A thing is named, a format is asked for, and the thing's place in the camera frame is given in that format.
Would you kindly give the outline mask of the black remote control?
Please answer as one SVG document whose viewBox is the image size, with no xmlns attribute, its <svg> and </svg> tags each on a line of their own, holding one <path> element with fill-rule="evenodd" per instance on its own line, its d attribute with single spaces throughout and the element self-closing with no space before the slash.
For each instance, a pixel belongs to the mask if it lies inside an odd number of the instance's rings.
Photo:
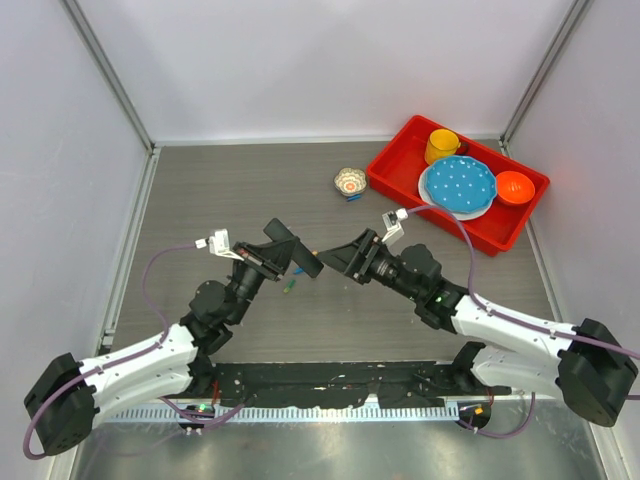
<svg viewBox="0 0 640 480">
<path fill-rule="evenodd" d="M 272 241 L 292 241 L 294 249 L 291 260 L 309 277 L 317 278 L 319 276 L 324 264 L 279 219 L 271 219 L 264 227 L 263 232 Z"/>
</svg>

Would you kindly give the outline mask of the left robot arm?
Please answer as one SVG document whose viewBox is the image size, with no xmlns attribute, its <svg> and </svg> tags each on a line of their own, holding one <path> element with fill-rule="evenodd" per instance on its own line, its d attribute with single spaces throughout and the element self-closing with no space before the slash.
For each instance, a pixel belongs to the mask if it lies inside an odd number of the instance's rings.
<svg viewBox="0 0 640 480">
<path fill-rule="evenodd" d="M 230 245 L 226 230 L 181 245 L 231 260 L 228 283 L 206 281 L 178 323 L 161 321 L 160 333 L 130 347 L 77 360 L 52 359 L 24 398 L 30 417 L 22 451 L 29 460 L 64 453 L 106 418 L 140 402 L 186 393 L 205 397 L 213 385 L 211 354 L 233 336 L 262 283 L 278 281 L 291 263 L 311 276 L 322 269 L 313 253 L 287 229 L 267 228 L 269 242 Z"/>
</svg>

